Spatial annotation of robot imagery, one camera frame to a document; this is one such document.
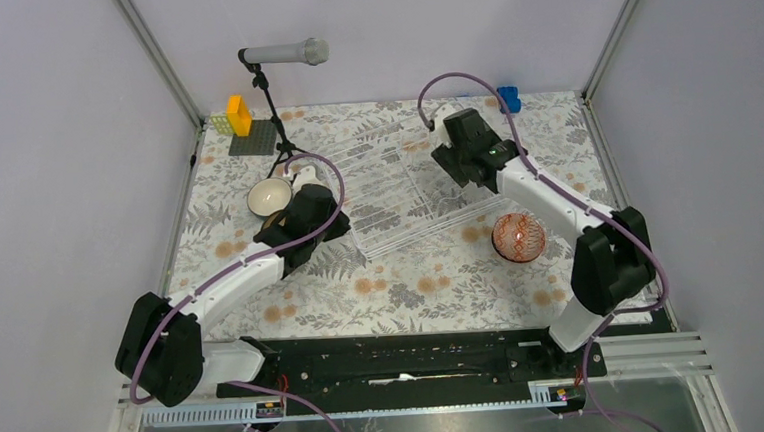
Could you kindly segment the teal bowl cream interior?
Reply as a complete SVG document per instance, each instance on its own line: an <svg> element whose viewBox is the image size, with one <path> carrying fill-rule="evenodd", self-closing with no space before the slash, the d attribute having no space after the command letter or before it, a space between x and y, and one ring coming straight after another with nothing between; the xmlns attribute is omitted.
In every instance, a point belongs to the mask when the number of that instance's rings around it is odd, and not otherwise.
<svg viewBox="0 0 764 432"><path fill-rule="evenodd" d="M247 195L247 207L257 217L266 218L288 206L292 185L281 178L267 178L254 185Z"/></svg>

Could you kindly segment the pink patterned bowl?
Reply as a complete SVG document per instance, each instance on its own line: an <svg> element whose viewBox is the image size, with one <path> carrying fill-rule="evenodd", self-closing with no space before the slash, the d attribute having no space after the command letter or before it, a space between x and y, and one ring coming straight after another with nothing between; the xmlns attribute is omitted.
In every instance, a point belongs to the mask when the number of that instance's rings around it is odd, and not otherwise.
<svg viewBox="0 0 764 432"><path fill-rule="evenodd" d="M547 242L543 227L524 213L507 213L498 218L490 238L497 254L518 264L538 259Z"/></svg>

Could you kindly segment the black glazed patterned bowl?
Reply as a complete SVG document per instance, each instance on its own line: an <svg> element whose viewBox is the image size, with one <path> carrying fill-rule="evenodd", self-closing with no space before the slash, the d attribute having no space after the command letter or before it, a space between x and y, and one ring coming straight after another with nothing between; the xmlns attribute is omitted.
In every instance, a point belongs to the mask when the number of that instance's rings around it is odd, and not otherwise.
<svg viewBox="0 0 764 432"><path fill-rule="evenodd" d="M286 210L279 210L270 215L261 226L261 230L268 229L270 227L283 226L287 218Z"/></svg>

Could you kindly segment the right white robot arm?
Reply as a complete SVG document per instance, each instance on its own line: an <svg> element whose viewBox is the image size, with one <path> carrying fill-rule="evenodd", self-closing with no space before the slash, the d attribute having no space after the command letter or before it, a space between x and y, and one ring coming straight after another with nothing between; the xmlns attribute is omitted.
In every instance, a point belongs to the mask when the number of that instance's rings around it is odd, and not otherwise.
<svg viewBox="0 0 764 432"><path fill-rule="evenodd" d="M540 352L547 373L569 375L579 365L580 346L624 310L624 301L663 276L644 216L631 207L616 211L563 184L519 139L501 138L475 109L423 125L439 141L431 156L459 186L473 183L522 205L572 247L573 297L549 326L549 344Z"/></svg>

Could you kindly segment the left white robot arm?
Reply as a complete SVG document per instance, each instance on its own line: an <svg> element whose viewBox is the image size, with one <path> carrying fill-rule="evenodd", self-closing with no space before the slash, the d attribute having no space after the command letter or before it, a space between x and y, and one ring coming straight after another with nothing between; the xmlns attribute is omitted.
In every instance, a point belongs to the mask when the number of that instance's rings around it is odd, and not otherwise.
<svg viewBox="0 0 764 432"><path fill-rule="evenodd" d="M305 265L323 242L350 229L334 194L307 184L254 236L242 255L206 281L170 298L152 292L131 310L114 360L130 383L132 402L173 407L205 386L239 381L264 395L277 384L270 350L249 338L206 342L234 308ZM145 399L138 391L146 393Z"/></svg>

